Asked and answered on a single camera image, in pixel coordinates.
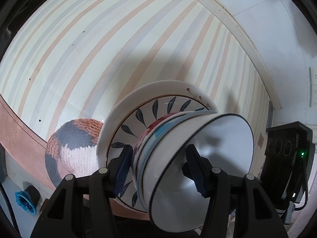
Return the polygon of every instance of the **striped wall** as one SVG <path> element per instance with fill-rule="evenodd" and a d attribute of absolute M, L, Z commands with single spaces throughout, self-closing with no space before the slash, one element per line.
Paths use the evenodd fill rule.
<path fill-rule="evenodd" d="M 71 119 L 104 121 L 129 92 L 163 79 L 192 83 L 221 112 L 243 115 L 255 143 L 265 133 L 259 74 L 197 0 L 48 0 L 0 63 L 1 95 L 44 140 Z"/>

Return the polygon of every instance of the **ceramic bowl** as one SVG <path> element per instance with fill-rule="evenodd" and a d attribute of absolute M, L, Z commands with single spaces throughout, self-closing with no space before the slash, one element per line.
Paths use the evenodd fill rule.
<path fill-rule="evenodd" d="M 157 119 L 154 123 L 152 123 L 144 132 L 143 134 L 140 136 L 140 138 L 137 140 L 137 144 L 135 145 L 134 149 L 133 149 L 133 155 L 132 155 L 132 159 L 131 159 L 131 170 L 132 170 L 132 178 L 134 181 L 134 184 L 136 186 L 136 169 L 137 169 L 137 163 L 139 162 L 139 156 L 141 154 L 141 151 L 145 145 L 145 143 L 147 142 L 147 140 L 149 139 L 149 137 L 159 128 L 161 127 L 163 124 L 167 123 L 168 121 L 170 121 L 173 118 L 185 115 L 189 112 L 192 111 L 188 111 L 188 112 L 179 112 L 179 113 L 169 113 L 165 116 L 162 116 L 161 118 Z"/>
<path fill-rule="evenodd" d="M 171 129 L 153 150 L 142 176 L 150 219 L 168 232 L 202 226 L 209 204 L 194 182 L 183 175 L 188 144 L 194 144 L 202 157 L 230 175 L 244 176 L 252 162 L 253 134 L 240 115 L 202 115 Z"/>
<path fill-rule="evenodd" d="M 98 167 L 118 157 L 125 144 L 135 147 L 138 137 L 162 116 L 195 110 L 218 111 L 200 89 L 182 81 L 158 81 L 134 90 L 112 109 L 102 126 L 96 153 Z M 130 171 L 116 201 L 130 210 L 145 212 L 131 182 Z"/>
<path fill-rule="evenodd" d="M 173 129 L 175 126 L 178 124 L 187 121 L 188 119 L 195 118 L 201 115 L 206 115 L 206 114 L 213 114 L 215 112 L 212 111 L 195 111 L 195 112 L 190 112 L 186 115 L 171 119 L 170 121 L 166 122 L 162 126 L 160 126 L 154 133 L 153 135 L 150 136 L 148 141 L 146 142 L 145 146 L 142 149 L 141 155 L 139 157 L 139 161 L 137 164 L 137 171 L 136 171 L 136 189 L 137 189 L 137 195 L 140 198 L 140 202 L 142 206 L 146 209 L 145 207 L 145 202 L 144 202 L 144 194 L 143 194 L 143 183 L 142 183 L 142 176 L 143 172 L 146 166 L 146 163 L 151 156 L 151 153 L 155 146 L 160 142 L 160 140 L 165 136 L 169 134 L 169 131 Z M 164 164 L 162 161 L 158 161 L 157 164 Z"/>

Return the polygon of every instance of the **white plate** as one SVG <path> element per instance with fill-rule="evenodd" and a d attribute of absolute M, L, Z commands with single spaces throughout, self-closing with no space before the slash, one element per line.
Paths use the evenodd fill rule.
<path fill-rule="evenodd" d="M 185 82 L 158 81 L 134 90 L 113 108 L 102 126 L 97 144 L 99 168 L 118 157 L 124 144 L 134 147 L 137 137 L 156 119 L 168 113 L 200 109 L 218 111 L 207 95 Z M 116 200 L 126 208 L 144 212 L 131 182 L 132 174 L 129 172 Z"/>

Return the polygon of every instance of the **cable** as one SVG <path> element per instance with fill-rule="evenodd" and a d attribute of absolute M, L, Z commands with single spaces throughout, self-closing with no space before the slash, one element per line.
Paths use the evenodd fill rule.
<path fill-rule="evenodd" d="M 12 209 L 12 206 L 11 206 L 11 203 L 9 201 L 9 198 L 0 182 L 0 190 L 1 190 L 1 193 L 3 195 L 3 198 L 4 198 L 4 201 L 5 203 L 7 204 L 7 207 L 8 207 L 8 210 L 9 210 L 9 213 L 10 213 L 10 216 L 11 216 L 11 219 L 12 219 L 12 223 L 13 223 L 13 226 L 15 228 L 15 230 L 20 234 L 20 231 L 19 231 L 19 227 L 18 227 L 18 224 L 16 222 L 16 219 L 15 219 L 15 216 L 14 216 L 14 212 L 13 212 L 13 209 Z"/>
<path fill-rule="evenodd" d="M 307 201 L 308 201 L 308 181 L 307 181 L 307 172 L 306 172 L 306 161 L 304 159 L 304 157 L 302 157 L 302 168 L 303 168 L 303 172 L 304 172 L 304 185 L 305 185 L 305 203 L 303 206 L 300 207 L 296 207 L 295 211 L 299 211 L 302 210 L 306 205 L 307 205 Z"/>

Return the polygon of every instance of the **ceiling trim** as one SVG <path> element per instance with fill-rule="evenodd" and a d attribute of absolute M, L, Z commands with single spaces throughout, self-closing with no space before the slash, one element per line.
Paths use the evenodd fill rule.
<path fill-rule="evenodd" d="M 275 110 L 280 110 L 281 105 L 274 89 L 273 81 L 264 65 L 258 51 L 253 45 L 252 41 L 241 28 L 241 26 L 236 22 L 236 20 L 231 16 L 231 14 L 221 6 L 216 0 L 197 0 L 203 6 L 205 6 L 212 14 L 214 14 L 218 20 L 231 32 L 235 39 L 239 42 L 240 46 L 243 48 L 245 53 L 250 58 L 254 67 L 256 68 L 266 91 L 271 99 L 271 103 Z"/>

